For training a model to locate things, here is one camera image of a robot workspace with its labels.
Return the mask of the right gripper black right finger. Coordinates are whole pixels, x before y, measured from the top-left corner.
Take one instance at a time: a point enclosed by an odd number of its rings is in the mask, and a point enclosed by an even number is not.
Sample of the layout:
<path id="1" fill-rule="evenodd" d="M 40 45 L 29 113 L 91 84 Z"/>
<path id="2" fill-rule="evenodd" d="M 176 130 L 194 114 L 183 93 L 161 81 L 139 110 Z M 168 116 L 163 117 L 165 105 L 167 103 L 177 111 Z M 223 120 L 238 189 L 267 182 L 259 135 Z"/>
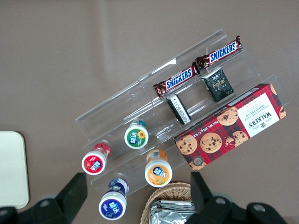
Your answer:
<path id="1" fill-rule="evenodd" d="M 191 224 L 245 223 L 245 210 L 223 196 L 213 196 L 199 172 L 191 172 L 191 198 L 196 209 Z"/>

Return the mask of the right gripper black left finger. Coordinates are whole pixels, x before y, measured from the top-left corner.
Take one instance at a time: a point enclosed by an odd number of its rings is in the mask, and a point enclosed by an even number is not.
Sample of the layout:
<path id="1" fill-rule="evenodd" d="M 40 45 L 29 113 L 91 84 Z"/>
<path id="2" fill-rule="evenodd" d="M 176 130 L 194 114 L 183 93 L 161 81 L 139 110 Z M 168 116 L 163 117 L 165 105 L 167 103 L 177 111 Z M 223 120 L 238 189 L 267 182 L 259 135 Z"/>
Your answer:
<path id="1" fill-rule="evenodd" d="M 87 198 L 85 173 L 77 173 L 54 197 L 29 210 L 30 224 L 71 224 Z"/>

